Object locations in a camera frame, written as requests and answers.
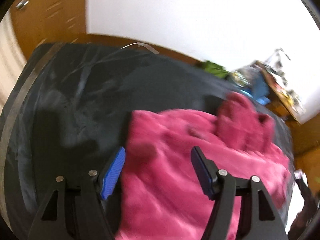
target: white wall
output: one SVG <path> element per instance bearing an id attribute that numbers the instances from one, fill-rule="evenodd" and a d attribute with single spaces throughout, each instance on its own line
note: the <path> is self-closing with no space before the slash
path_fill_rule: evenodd
<path id="1" fill-rule="evenodd" d="M 26 62 L 8 11 L 0 22 L 0 113 Z"/>
<path id="2" fill-rule="evenodd" d="M 87 0 L 86 20 L 88 33 L 146 41 L 228 70 L 281 47 L 308 118 L 319 110 L 310 76 L 320 78 L 320 31 L 300 0 Z"/>

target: green object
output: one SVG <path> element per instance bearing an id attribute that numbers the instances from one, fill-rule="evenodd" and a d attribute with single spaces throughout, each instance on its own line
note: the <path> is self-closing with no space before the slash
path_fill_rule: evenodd
<path id="1" fill-rule="evenodd" d="M 220 66 L 209 60 L 203 62 L 201 68 L 203 68 L 204 71 L 211 73 L 219 78 L 226 78 L 230 74 L 230 72 L 225 70 L 223 66 Z"/>

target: blue gripper pad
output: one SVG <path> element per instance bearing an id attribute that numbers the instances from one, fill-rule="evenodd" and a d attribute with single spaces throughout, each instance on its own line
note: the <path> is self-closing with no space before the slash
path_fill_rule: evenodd
<path id="1" fill-rule="evenodd" d="M 125 161 L 125 149 L 121 147 L 116 154 L 111 158 L 111 161 L 107 163 L 104 168 L 104 172 L 101 173 L 100 181 L 100 196 L 103 200 L 106 200 L 113 192 L 115 185 L 120 176 L 120 172 Z"/>
<path id="2" fill-rule="evenodd" d="M 212 190 L 212 176 L 208 171 L 208 167 L 204 163 L 204 155 L 199 147 L 193 147 L 191 150 L 191 162 L 195 169 L 196 175 L 200 182 L 202 191 L 209 198 L 213 196 Z"/>

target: metal strip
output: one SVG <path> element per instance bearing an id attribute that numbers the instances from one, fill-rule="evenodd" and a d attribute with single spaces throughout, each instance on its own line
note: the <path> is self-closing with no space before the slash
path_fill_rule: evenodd
<path id="1" fill-rule="evenodd" d="M 129 46 L 134 45 L 134 44 L 139 45 L 139 47 L 140 47 L 140 46 L 143 46 L 143 47 L 145 47 L 146 49 L 148 49 L 149 51 L 153 52 L 154 54 L 159 54 L 159 51 L 155 50 L 153 47 L 151 47 L 150 45 L 145 44 L 145 43 L 143 43 L 143 42 L 131 43 L 131 44 L 127 45 L 127 46 L 122 47 L 121 49 L 124 49 L 124 48 L 129 47 Z"/>
<path id="2" fill-rule="evenodd" d="M 5 203 L 5 194 L 4 194 L 4 166 L 5 159 L 7 156 L 8 145 L 12 133 L 13 126 L 15 124 L 16 118 L 19 114 L 21 105 L 28 94 L 30 88 L 32 87 L 34 81 L 38 77 L 41 70 L 44 66 L 50 61 L 50 59 L 62 48 L 64 43 L 58 42 L 55 43 L 44 56 L 38 61 L 35 68 L 32 70 L 31 74 L 26 79 L 25 83 L 21 87 L 13 105 L 10 109 L 10 112 L 5 120 L 1 139 L 0 139 L 0 213 L 7 223 L 8 227 L 11 229 L 9 217 L 7 213 L 7 206 Z"/>

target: pink cloth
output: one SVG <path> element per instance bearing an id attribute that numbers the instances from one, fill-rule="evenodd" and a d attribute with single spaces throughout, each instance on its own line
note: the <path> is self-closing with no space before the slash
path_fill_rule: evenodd
<path id="1" fill-rule="evenodd" d="M 122 171 L 122 221 L 116 240 L 201 239 L 214 202 L 190 160 L 199 146 L 235 177 L 258 175 L 276 207 L 285 201 L 289 159 L 272 143 L 274 121 L 230 93 L 218 116 L 196 110 L 134 111 Z M 240 213 L 236 197 L 228 239 Z"/>

